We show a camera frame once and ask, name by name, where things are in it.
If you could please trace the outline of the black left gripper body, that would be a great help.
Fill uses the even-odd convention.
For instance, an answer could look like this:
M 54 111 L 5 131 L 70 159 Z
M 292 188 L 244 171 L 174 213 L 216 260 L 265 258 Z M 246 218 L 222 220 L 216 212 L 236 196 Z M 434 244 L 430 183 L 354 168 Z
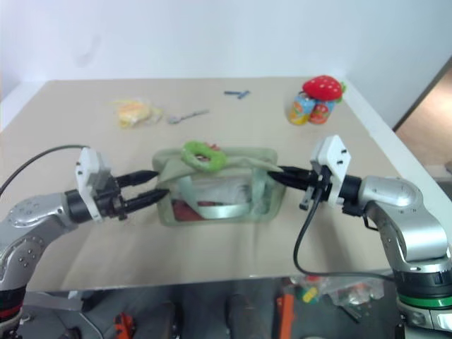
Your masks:
M 95 190 L 95 205 L 102 218 L 125 220 L 125 200 L 121 189 L 126 185 L 126 177 L 110 177 L 103 188 Z

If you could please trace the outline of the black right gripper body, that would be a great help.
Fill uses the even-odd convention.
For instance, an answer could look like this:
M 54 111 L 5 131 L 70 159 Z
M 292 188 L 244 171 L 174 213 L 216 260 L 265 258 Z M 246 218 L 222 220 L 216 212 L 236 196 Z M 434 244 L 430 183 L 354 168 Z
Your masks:
M 305 194 L 299 204 L 301 209 L 307 209 L 310 202 L 316 199 L 317 194 L 320 194 L 320 202 L 328 200 L 332 187 L 331 176 L 332 173 L 326 165 L 321 166 L 319 174 L 313 169 L 302 172 L 302 182 L 305 185 L 302 190 Z

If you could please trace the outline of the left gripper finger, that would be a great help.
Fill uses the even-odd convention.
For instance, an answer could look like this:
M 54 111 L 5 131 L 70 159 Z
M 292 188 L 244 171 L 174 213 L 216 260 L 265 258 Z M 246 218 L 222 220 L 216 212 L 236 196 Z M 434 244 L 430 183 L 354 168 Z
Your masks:
M 139 170 L 116 177 L 118 186 L 137 186 L 149 182 L 158 176 L 158 172 L 152 170 Z
M 139 194 L 137 197 L 124 202 L 124 212 L 132 213 L 147 208 L 148 206 L 158 203 L 162 198 L 166 197 L 169 192 L 169 189 L 153 189 Z

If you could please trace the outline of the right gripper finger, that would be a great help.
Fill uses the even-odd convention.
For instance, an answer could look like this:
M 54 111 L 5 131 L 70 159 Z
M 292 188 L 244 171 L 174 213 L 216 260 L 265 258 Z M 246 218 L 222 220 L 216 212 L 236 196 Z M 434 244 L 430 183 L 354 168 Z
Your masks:
M 308 179 L 295 179 L 286 177 L 283 172 L 268 172 L 268 175 L 280 184 L 293 188 L 293 189 L 307 189 L 309 186 Z
M 293 167 L 293 166 L 281 166 L 280 168 L 283 170 L 283 174 L 286 177 L 295 178 L 295 179 L 308 179 L 311 176 L 310 169 L 303 169 L 303 168 Z

